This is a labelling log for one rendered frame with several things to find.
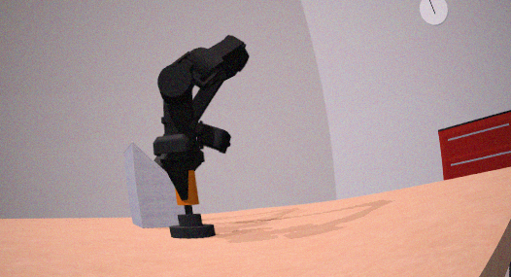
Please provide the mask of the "orange knob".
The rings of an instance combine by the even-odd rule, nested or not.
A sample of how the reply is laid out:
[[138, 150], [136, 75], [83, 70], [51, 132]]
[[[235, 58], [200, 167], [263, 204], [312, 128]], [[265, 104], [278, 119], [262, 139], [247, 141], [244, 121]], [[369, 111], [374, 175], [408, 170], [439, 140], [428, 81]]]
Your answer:
[[195, 183], [194, 170], [188, 171], [188, 200], [182, 200], [176, 191], [178, 205], [196, 205], [198, 203], [197, 185]]

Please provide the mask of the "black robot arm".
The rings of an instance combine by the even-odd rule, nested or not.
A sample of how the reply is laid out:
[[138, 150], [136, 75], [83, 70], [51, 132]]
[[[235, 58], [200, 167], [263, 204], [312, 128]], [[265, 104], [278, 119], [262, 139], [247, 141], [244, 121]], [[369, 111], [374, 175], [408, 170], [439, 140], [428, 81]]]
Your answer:
[[[197, 48], [187, 52], [173, 64], [163, 68], [158, 76], [158, 88], [166, 111], [189, 108], [193, 110], [188, 138], [197, 141], [197, 149], [211, 148], [225, 154], [230, 146], [229, 133], [200, 121], [222, 83], [242, 71], [249, 55], [246, 44], [227, 35], [211, 48]], [[192, 90], [200, 87], [192, 100]]]

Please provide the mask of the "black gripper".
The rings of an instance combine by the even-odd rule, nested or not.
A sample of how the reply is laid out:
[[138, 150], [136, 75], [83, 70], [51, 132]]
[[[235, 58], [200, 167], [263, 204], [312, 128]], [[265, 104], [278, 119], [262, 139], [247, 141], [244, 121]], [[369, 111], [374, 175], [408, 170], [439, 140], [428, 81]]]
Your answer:
[[181, 108], [166, 111], [163, 115], [161, 123], [164, 124], [164, 136], [153, 141], [153, 152], [155, 156], [167, 154], [167, 158], [160, 162], [180, 198], [188, 200], [188, 171], [195, 171], [205, 162], [204, 152], [196, 148], [197, 141], [193, 143], [193, 137], [188, 138], [194, 113], [192, 109]]

